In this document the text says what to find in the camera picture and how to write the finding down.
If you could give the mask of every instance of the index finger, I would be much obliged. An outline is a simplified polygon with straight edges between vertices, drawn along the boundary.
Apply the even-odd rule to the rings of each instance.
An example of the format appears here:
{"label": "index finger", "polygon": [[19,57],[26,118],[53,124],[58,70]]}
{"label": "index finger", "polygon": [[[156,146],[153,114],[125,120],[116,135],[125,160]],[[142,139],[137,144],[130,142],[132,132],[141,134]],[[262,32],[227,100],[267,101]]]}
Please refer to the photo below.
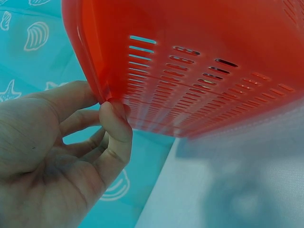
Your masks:
{"label": "index finger", "polygon": [[109,134],[109,144],[94,166],[105,188],[108,188],[130,161],[133,132],[127,122],[124,105],[116,100],[101,106],[100,120]]}
{"label": "index finger", "polygon": [[44,101],[60,123],[77,110],[91,107],[97,103],[89,84],[85,81],[75,81],[59,88],[30,94],[25,98]]}

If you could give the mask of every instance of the human hand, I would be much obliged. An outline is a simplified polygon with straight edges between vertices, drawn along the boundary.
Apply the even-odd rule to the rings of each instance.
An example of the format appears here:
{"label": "human hand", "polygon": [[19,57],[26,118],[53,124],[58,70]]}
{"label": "human hand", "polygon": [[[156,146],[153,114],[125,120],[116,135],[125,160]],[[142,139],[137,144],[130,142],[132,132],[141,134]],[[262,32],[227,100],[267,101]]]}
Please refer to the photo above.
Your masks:
{"label": "human hand", "polygon": [[[0,103],[0,227],[75,228],[129,162],[129,108],[86,82]],[[92,125],[89,140],[63,137]]]}

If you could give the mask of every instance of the turquoise fabric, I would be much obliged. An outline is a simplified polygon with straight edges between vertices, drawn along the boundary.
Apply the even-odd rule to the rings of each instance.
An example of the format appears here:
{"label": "turquoise fabric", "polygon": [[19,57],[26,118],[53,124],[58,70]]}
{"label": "turquoise fabric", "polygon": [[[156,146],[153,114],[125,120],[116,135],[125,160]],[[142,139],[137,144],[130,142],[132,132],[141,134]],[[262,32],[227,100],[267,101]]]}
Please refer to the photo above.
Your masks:
{"label": "turquoise fabric", "polygon": [[[0,102],[85,80],[63,27],[60,0],[0,0],[0,20]],[[65,142],[85,140],[95,130]],[[133,228],[173,140],[135,131],[130,164],[80,227]]]}

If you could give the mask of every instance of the red plastic basket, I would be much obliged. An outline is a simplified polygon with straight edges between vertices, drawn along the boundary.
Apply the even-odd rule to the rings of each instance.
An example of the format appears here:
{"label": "red plastic basket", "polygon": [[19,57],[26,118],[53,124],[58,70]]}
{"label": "red plastic basket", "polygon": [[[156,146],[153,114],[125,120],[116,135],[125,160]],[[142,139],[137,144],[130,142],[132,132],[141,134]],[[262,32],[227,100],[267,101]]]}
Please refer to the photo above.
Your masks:
{"label": "red plastic basket", "polygon": [[137,129],[194,136],[303,96],[304,0],[63,0],[63,17]]}

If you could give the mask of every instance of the starfish print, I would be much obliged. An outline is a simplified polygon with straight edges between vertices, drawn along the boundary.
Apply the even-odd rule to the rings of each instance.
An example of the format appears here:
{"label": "starfish print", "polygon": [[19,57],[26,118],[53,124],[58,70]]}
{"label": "starfish print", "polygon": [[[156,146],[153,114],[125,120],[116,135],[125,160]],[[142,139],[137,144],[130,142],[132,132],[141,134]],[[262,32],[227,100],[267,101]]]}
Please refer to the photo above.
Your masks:
{"label": "starfish print", "polygon": [[54,82],[47,82],[47,86],[46,86],[45,91],[47,91],[49,89],[54,89],[54,88],[57,88],[57,87],[64,86],[66,84],[67,84],[67,82],[64,82],[64,83],[61,83],[61,84],[56,84]]}
{"label": "starfish print", "polygon": [[15,80],[13,79],[9,82],[9,85],[8,85],[8,88],[6,89],[6,91],[0,93],[0,102],[8,101],[10,99],[17,99],[17,98],[21,97],[21,95],[22,95],[21,92],[14,91],[14,85],[15,85]]}

